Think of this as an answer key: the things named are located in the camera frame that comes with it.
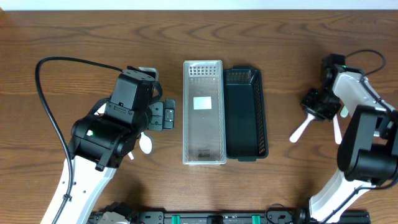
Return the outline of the white fork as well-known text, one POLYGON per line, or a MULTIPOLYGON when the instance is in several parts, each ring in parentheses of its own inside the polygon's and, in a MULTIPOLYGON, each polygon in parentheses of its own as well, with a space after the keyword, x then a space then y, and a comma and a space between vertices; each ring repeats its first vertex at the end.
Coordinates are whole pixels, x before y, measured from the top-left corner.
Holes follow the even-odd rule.
POLYGON ((304 120, 304 122, 290 135, 289 141, 292 143, 297 142, 307 126, 315 119, 314 115, 308 113, 307 118, 304 120))
POLYGON ((346 117, 348 116, 348 114, 349 114, 349 111, 348 111, 347 107, 344 106, 344 107, 341 109, 341 111, 340 111, 340 116, 341 116, 342 118, 346 118, 346 117))

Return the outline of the clear plastic basket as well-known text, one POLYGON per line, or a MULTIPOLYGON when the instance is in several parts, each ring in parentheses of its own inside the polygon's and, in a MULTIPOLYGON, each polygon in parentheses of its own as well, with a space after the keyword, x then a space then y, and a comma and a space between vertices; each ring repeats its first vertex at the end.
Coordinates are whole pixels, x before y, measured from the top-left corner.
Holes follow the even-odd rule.
POLYGON ((223 64, 221 60, 183 63, 183 163, 226 163, 223 64), (194 110, 193 98, 210 96, 211 110, 194 110))

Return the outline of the black plastic basket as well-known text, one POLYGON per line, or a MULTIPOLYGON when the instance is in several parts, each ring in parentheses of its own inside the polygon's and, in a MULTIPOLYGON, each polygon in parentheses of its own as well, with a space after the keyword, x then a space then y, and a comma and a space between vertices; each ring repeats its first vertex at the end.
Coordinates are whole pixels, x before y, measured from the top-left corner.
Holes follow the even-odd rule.
POLYGON ((223 71, 226 155, 240 162, 268 156, 261 71, 233 66, 223 71))

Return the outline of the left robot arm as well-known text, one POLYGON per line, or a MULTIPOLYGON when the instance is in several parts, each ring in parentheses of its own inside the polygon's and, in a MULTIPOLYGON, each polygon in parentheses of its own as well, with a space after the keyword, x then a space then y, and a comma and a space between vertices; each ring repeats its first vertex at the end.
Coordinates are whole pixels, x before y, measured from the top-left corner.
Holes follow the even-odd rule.
POLYGON ((150 67, 128 67, 118 76, 113 94, 97 102, 75 122, 68 151, 73 170, 63 172, 42 223, 86 223, 103 189, 125 155, 144 132, 171 130, 175 102, 160 101, 159 73, 150 67))

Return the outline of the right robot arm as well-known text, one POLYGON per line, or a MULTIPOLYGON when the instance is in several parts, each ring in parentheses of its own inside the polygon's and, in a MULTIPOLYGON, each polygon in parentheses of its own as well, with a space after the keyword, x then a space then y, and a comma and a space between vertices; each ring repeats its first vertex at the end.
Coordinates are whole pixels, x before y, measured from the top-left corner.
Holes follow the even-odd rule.
POLYGON ((339 223, 360 196, 397 184, 397 110, 372 88, 368 73, 348 66, 346 58, 330 54, 322 60, 322 87, 305 95, 307 118, 289 138, 296 142, 311 121, 328 119, 339 145, 336 172, 294 223, 339 223))

